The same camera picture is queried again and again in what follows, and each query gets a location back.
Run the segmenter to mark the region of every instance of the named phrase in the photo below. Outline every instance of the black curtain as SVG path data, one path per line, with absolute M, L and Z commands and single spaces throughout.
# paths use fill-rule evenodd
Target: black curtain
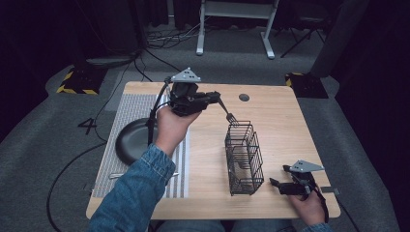
M 165 0 L 145 0 L 145 5 L 148 7 L 149 21 L 152 26 L 168 24 L 168 8 Z
M 1 141 L 47 97 L 52 76 L 105 50 L 74 1 L 4 0 L 0 54 Z
M 184 30 L 186 25 L 199 23 L 201 0 L 173 0 L 175 27 Z
M 389 190 L 402 231 L 410 207 L 409 12 L 408 1 L 370 1 L 332 74 L 337 102 Z

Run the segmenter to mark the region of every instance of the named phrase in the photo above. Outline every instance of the stand leg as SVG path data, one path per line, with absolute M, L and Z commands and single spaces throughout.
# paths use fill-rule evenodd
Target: stand leg
M 300 40 L 298 40 L 295 44 L 293 44 L 292 47 L 287 49 L 281 56 L 280 58 L 283 58 L 287 53 L 289 53 L 293 48 L 295 48 L 298 44 L 300 44 L 304 39 L 310 36 L 310 34 L 313 32 L 313 30 L 310 30 L 307 34 L 305 34 Z
M 325 40 L 323 40 L 322 35 L 320 35 L 320 32 L 318 30 L 316 30 L 317 35 L 319 36 L 320 40 L 322 40 L 323 44 L 325 43 Z
M 296 38 L 296 35 L 295 35 L 295 33 L 293 32 L 292 28 L 289 28 L 289 30 L 290 30 L 290 32 L 292 32 L 292 36 L 293 36 L 293 39 L 295 39 L 295 43 L 297 43 L 297 42 L 298 42 L 298 39 Z
M 196 46 L 196 55 L 202 55 L 204 53 L 204 40 L 205 40 L 205 0 L 201 3 L 201 17 L 198 44 Z
M 274 22 L 275 15 L 277 14 L 277 8 L 272 8 L 271 16 L 269 17 L 268 24 L 266 25 L 266 31 L 261 32 L 262 42 L 265 45 L 265 50 L 269 59 L 275 59 L 275 53 L 272 50 L 271 43 L 269 42 L 269 34 L 271 33 L 272 23 Z

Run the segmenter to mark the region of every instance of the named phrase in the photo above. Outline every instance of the person's right hand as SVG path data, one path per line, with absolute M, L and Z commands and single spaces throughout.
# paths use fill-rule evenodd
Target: person's right hand
M 301 201 L 295 195 L 289 195 L 288 198 L 306 225 L 311 226 L 325 222 L 325 212 L 320 198 L 315 191 L 311 192 L 304 201 Z

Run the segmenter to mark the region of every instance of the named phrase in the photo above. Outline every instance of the gray carpet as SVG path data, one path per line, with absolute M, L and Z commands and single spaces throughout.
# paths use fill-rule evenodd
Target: gray carpet
M 269 60 L 258 35 L 261 30 L 213 31 L 207 34 L 205 52 L 200 57 L 195 55 L 196 38 L 151 51 L 181 70 L 191 67 L 209 83 L 284 85 L 286 73 L 308 72 L 322 45 L 317 35 L 282 59 L 278 57 L 293 43 L 292 36 L 283 32 L 271 37 L 277 58 Z M 142 59 L 154 81 L 162 81 L 165 73 L 176 73 L 146 52 Z M 137 66 L 143 68 L 139 59 Z M 100 137 L 108 138 L 124 83 L 142 79 L 133 66 L 121 79 L 126 68 L 121 67 L 108 71 L 98 96 L 56 94 L 69 68 L 49 79 L 45 86 L 49 97 L 0 144 L 0 231 L 53 231 L 45 212 L 53 180 L 71 159 L 102 142 L 94 131 L 86 135 L 86 129 L 77 125 L 95 118 L 103 108 L 97 131 Z M 361 231 L 398 231 L 389 193 L 334 99 L 337 82 L 328 77 L 323 83 L 330 96 L 327 100 L 298 102 L 330 181 L 341 191 L 340 201 Z M 103 150 L 104 146 L 75 161 L 55 186 L 50 207 L 62 231 L 87 228 L 89 190 L 96 180 Z M 304 226 L 298 219 L 294 224 L 299 229 Z M 344 212 L 330 224 L 335 231 L 354 231 Z

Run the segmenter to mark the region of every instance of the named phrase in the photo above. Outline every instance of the dark background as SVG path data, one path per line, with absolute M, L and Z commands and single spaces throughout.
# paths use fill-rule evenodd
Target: dark background
M 197 23 L 199 2 L 174 0 L 178 28 Z M 167 23 L 165 1 L 134 3 L 146 13 L 144 23 Z M 143 46 L 143 29 L 130 19 L 128 4 L 124 1 L 112 7 L 108 1 L 81 1 L 88 21 L 75 1 L 0 3 L 0 141 L 47 97 L 44 86 L 55 73 L 68 65 L 80 66 L 86 58 L 127 54 Z M 408 1 L 370 1 L 332 74 L 340 83 L 337 101 L 388 188 L 402 230 L 410 206 L 405 195 L 410 155 L 408 12 Z M 118 16 L 114 22 L 106 21 L 104 15 L 112 14 Z

